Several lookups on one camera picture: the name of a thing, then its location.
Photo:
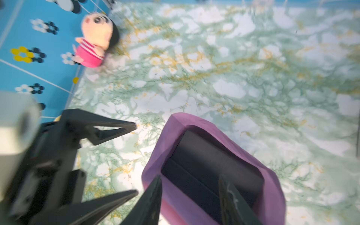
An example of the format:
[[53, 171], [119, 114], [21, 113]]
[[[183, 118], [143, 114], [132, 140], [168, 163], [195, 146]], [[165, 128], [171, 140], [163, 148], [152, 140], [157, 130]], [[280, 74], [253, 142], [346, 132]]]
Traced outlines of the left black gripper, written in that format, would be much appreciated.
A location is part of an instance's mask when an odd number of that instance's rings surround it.
[[80, 109], [43, 123], [16, 169], [1, 203], [3, 225], [96, 225], [138, 195], [128, 190], [82, 201], [86, 172], [75, 170], [82, 139], [99, 145], [137, 129], [134, 122]]

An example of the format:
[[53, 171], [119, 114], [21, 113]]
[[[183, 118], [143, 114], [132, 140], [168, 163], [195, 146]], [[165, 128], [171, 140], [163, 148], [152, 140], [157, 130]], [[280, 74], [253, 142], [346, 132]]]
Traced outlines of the dark blue gift box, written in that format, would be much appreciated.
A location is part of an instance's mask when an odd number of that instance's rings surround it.
[[216, 222], [221, 222], [218, 180], [224, 174], [252, 208], [263, 188], [259, 170], [207, 132], [186, 130], [162, 174]]

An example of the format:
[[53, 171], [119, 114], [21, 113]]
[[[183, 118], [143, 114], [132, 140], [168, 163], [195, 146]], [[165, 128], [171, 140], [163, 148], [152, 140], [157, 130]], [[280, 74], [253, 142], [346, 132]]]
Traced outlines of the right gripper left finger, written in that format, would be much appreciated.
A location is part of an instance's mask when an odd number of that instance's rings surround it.
[[162, 190], [162, 180], [157, 175], [121, 225], [158, 225]]

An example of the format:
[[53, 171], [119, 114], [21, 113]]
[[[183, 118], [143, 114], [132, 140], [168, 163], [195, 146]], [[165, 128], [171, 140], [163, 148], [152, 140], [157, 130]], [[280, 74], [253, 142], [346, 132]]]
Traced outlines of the purple wrapping paper sheet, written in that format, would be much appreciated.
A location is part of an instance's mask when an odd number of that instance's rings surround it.
[[263, 225], [286, 222], [286, 200], [277, 175], [220, 131], [213, 123], [179, 112], [171, 115], [142, 172], [149, 187], [163, 185], [161, 213], [172, 225], [219, 225], [219, 178], [236, 188], [245, 215]]

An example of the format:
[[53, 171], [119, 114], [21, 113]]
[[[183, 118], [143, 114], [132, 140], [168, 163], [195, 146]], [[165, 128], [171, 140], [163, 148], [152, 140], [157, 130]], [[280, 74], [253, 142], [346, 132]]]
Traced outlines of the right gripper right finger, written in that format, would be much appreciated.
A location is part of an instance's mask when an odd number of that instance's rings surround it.
[[235, 185], [225, 176], [218, 180], [223, 225], [262, 225]]

